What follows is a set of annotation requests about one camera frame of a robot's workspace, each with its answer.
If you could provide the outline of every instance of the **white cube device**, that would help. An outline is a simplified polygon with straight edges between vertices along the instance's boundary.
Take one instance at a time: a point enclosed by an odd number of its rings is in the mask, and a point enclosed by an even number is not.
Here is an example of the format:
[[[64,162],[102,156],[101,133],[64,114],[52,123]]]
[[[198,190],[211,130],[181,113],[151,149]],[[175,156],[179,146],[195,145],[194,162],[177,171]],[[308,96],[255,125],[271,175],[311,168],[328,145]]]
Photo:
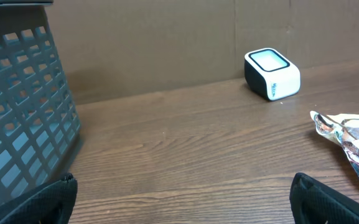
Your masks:
[[[245,55],[244,70],[251,90],[267,100],[291,96],[301,87],[299,69],[271,48],[248,52]]]

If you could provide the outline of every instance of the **beige wall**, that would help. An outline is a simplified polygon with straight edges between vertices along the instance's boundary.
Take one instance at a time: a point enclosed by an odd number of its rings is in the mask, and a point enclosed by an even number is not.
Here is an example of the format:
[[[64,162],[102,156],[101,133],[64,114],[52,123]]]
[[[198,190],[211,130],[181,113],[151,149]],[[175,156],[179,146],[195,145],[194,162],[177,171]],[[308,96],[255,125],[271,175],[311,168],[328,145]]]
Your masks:
[[[77,104],[241,77],[262,47],[301,68],[359,58],[356,0],[56,0],[47,14]]]

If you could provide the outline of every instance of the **crumpled foil wrapper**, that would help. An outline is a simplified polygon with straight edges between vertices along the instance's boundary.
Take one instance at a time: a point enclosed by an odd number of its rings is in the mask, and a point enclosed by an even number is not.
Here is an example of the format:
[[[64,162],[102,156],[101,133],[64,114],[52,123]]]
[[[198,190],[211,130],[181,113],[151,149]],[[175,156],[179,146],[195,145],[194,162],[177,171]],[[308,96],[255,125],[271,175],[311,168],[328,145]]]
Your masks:
[[[359,114],[322,115],[311,111],[310,117],[321,136],[342,146],[359,176]]]

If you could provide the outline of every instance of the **basket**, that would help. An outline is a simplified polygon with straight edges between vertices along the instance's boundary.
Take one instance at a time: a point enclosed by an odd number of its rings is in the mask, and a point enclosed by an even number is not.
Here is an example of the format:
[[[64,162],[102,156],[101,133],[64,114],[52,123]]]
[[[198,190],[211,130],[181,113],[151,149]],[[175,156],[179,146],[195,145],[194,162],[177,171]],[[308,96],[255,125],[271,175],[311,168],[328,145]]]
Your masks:
[[[79,129],[44,7],[0,6],[0,205],[48,180]]]

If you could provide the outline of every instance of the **brown wooden tabletop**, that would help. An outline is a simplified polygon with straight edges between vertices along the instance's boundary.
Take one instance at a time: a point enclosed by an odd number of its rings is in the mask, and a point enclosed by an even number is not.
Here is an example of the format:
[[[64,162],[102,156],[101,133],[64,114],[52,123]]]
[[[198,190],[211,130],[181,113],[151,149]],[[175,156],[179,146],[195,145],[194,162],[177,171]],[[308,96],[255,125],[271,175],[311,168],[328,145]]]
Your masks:
[[[359,61],[301,77],[274,102],[237,79],[77,106],[70,223],[294,223],[296,172],[359,202],[346,155],[309,115],[359,114]]]

